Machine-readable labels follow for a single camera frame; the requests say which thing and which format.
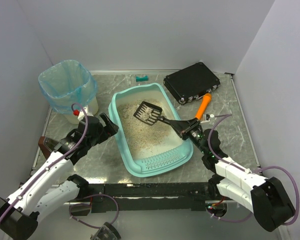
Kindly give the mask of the black litter scoop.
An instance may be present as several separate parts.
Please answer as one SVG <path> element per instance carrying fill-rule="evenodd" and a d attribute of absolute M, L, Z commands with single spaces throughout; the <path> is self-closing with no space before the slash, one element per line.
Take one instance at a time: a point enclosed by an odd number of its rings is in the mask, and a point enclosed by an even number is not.
<path fill-rule="evenodd" d="M 142 107 L 148 107 L 148 108 L 152 109 L 152 115 L 147 121 L 141 120 L 137 116 L 137 114 L 139 113 L 139 111 L 141 110 Z M 142 101 L 140 103 L 140 105 L 138 106 L 138 108 L 136 109 L 136 111 L 134 112 L 133 116 L 137 120 L 139 120 L 142 123 L 147 124 L 149 126 L 153 126 L 158 121 L 170 125 L 170 120 L 172 120 L 172 119 L 168 119 L 168 118 L 164 117 L 162 115 L 162 113 L 163 113 L 163 109 L 161 107 L 154 105 L 152 103 L 146 102 L 146 101 Z"/>

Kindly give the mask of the litter waste clumps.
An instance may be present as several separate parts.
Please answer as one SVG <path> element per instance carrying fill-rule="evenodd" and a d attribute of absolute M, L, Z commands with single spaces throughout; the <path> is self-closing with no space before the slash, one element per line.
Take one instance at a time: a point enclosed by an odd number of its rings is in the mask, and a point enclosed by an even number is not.
<path fill-rule="evenodd" d="M 149 107 L 142 107 L 137 114 L 137 116 L 142 120 L 142 121 L 147 121 L 151 116 L 152 116 L 153 110 Z"/>

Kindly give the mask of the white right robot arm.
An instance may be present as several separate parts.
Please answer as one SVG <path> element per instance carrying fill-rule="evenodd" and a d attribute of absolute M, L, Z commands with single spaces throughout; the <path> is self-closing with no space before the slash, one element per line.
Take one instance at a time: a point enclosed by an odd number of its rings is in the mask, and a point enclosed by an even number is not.
<path fill-rule="evenodd" d="M 259 225 L 268 232 L 281 225 L 291 225 L 297 220 L 300 196 L 294 179 L 291 182 L 296 195 L 295 204 L 278 178 L 267 178 L 255 173 L 225 154 L 220 148 L 219 133 L 214 127 L 203 130 L 196 118 L 166 119 L 165 123 L 182 140 L 191 140 L 203 154 L 203 164 L 214 173 L 209 180 L 213 194 L 230 198 L 248 209 Z"/>

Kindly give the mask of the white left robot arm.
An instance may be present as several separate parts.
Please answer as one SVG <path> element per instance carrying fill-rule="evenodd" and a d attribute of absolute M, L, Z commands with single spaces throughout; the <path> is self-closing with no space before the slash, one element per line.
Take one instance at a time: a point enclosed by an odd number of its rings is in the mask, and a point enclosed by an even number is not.
<path fill-rule="evenodd" d="M 73 174 L 53 191 L 55 181 L 71 170 L 88 151 L 117 134 L 119 127 L 102 113 L 88 116 L 54 146 L 37 172 L 7 198 L 0 197 L 0 229 L 13 240 L 27 240 L 39 222 L 66 202 L 82 199 L 89 182 Z"/>

